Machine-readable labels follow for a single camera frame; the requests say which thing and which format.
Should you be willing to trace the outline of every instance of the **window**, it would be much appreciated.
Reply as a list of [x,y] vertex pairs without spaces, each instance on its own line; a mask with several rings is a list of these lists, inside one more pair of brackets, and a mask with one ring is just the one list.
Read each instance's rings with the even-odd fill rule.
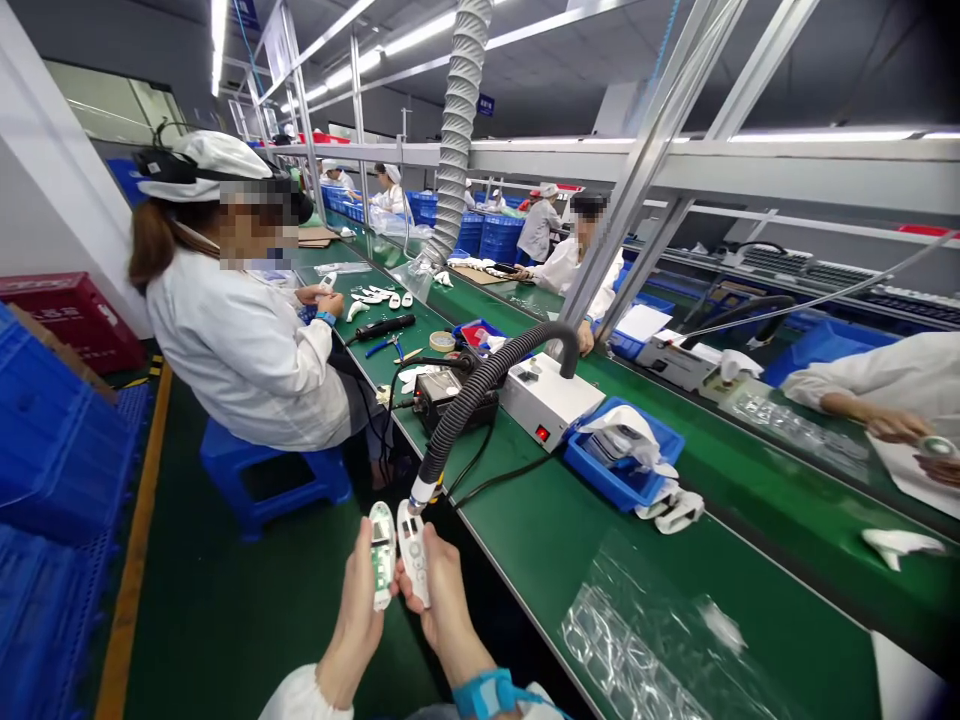
[[[92,140],[147,145],[166,118],[183,122],[169,86],[121,75],[44,61],[63,97]],[[164,139],[189,132],[172,127]]]

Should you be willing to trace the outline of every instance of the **blue wristband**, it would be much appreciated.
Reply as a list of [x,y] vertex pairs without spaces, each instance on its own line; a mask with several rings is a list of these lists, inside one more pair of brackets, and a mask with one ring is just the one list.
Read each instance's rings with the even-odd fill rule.
[[517,703],[521,701],[550,705],[560,715],[570,720],[570,717],[556,705],[547,702],[539,695],[515,687],[510,671],[504,668],[485,672],[466,685],[456,688],[453,691],[453,701],[457,705],[457,713],[463,720],[467,718],[491,720],[497,715],[517,710]]

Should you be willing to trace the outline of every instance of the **green floor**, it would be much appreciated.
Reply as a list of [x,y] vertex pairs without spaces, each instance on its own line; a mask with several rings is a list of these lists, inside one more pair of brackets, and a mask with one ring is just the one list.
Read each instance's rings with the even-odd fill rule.
[[[309,507],[272,523],[260,542],[241,543],[199,463],[205,423],[175,379],[127,695],[133,720],[256,718],[284,676],[326,648],[361,503],[369,506],[369,479],[355,471],[361,499]],[[362,469],[362,452],[348,462],[357,455]],[[274,472],[283,482],[286,471]],[[394,602],[357,718],[403,718],[440,700],[418,632]]]

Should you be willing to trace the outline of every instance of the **yellow floor stripe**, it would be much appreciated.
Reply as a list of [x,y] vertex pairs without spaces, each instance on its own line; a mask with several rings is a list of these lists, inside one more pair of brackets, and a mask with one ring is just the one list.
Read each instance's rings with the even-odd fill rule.
[[117,596],[117,609],[110,628],[110,644],[100,679],[100,694],[97,698],[95,720],[121,720],[127,699],[127,681],[130,677],[130,661],[133,656],[133,635],[137,629],[137,611],[140,605],[140,590],[143,586],[143,571],[147,562],[147,544],[150,540],[150,521],[157,492],[157,475],[160,470],[160,453],[163,449],[163,432],[167,424],[167,406],[170,402],[170,385],[173,373],[170,366],[163,369],[157,405],[150,426],[150,438],[144,454],[137,506],[133,511],[133,526],[127,559],[123,566],[123,579]]

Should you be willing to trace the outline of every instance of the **blue stool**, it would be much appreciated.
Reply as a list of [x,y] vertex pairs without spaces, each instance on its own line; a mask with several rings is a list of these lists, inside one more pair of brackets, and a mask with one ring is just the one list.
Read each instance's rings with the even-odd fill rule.
[[330,500],[334,505],[339,505],[353,494],[340,448],[335,447],[300,453],[313,471],[313,481],[267,500],[254,502],[243,486],[241,471],[285,454],[283,450],[241,440],[213,418],[207,421],[207,430],[200,446],[200,459],[214,485],[237,516],[246,542],[259,540],[263,524],[268,520],[317,500]]

